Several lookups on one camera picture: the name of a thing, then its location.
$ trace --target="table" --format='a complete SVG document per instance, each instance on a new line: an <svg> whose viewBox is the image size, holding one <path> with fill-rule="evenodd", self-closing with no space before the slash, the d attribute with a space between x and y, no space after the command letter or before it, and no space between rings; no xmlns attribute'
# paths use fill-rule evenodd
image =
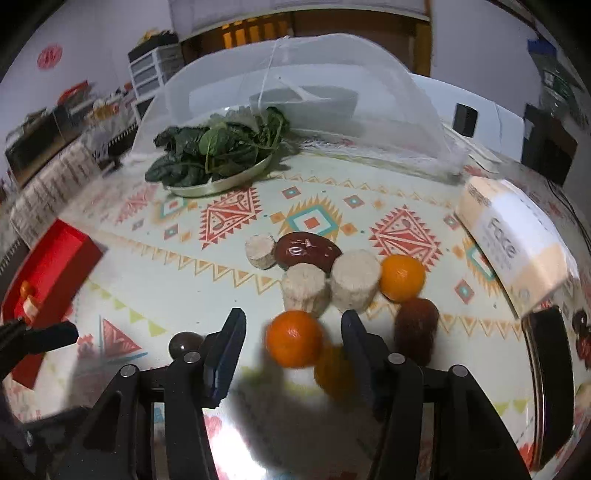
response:
<svg viewBox="0 0 591 480"><path fill-rule="evenodd" d="M470 162L466 177L506 177L522 188L555 221L577 259L582 287L563 287L543 306L561 307L575 387L585 387L591 375L577 356L570 316L591 300L591 258L574 220L543 179L522 165L501 161L491 173ZM363 404L357 398L335 404L315 385L312 369L281 369L264 354L265 325L283 310L282 271L252 267L245 240L307 230L344 251L366 248L378 258L404 252L421 260L427 270L421 296L441 314L431 366L466 365L524 459L531 459L534 389L524 334L494 271L453 215L461 182L346 162L320 149L286 158L241 190L182 199L144 182L149 164L129 159L88 185L60 215L106 252L67 314L80 332L77 345L46 356L35 391L6 380L19 419L92 405L121 366L169 364L175 333L218 331L238 306L248 325L238 368L228 398L205 412L220 479L365 478L380 426ZM361 315L368 331L389 345L397 308L378 294ZM330 306L321 321L329 340L341 343L340 312ZM540 478L551 478L568 457L590 413L577 405L571 441ZM418 478L428 478L432 414L426 406ZM164 409L156 406L159 478L166 478L163 421Z"/></svg>

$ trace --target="red box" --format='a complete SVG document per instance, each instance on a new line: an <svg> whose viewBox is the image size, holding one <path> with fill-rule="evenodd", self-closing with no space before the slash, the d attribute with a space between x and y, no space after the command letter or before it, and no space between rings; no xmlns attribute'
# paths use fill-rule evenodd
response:
<svg viewBox="0 0 591 480"><path fill-rule="evenodd" d="M2 302L2 318L12 320L24 315L21 284L27 280L35 288L34 297L40 303L33 327L46 328L61 322L76 292L101 257L102 252L88 235L56 220L12 280ZM33 388L44 355L27 355L12 370L13 379Z"/></svg>

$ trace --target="white round snack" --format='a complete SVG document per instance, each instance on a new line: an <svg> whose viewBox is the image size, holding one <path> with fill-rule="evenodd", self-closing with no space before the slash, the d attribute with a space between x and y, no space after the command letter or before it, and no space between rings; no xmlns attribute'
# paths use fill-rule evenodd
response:
<svg viewBox="0 0 591 480"><path fill-rule="evenodd" d="M246 257L253 267L266 270L275 264L275 240L269 234L255 235L246 241Z"/></svg>
<svg viewBox="0 0 591 480"><path fill-rule="evenodd" d="M367 250L351 250L335 260L330 274L332 301L341 311L363 312L378 291L381 268Z"/></svg>
<svg viewBox="0 0 591 480"><path fill-rule="evenodd" d="M285 310L303 310L318 318L330 300L325 273L315 265L299 263L281 279Z"/></svg>

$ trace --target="face mask box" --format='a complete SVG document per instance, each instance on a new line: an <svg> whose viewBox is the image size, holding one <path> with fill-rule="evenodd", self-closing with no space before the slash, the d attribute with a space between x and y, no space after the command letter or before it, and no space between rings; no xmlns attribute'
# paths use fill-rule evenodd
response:
<svg viewBox="0 0 591 480"><path fill-rule="evenodd" d="M519 317L565 281L576 261L552 220L507 180L472 177L456 215L495 270Z"/></svg>

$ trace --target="leafy greens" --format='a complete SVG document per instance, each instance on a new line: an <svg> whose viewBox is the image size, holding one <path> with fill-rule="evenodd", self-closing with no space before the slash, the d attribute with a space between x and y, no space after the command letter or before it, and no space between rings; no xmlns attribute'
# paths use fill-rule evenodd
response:
<svg viewBox="0 0 591 480"><path fill-rule="evenodd" d="M266 122L255 115L258 131L220 116L199 127L168 127L154 138L166 153L148 169L145 181L192 187L253 167L279 148L290 129L278 108L267 107L266 115Z"/></svg>

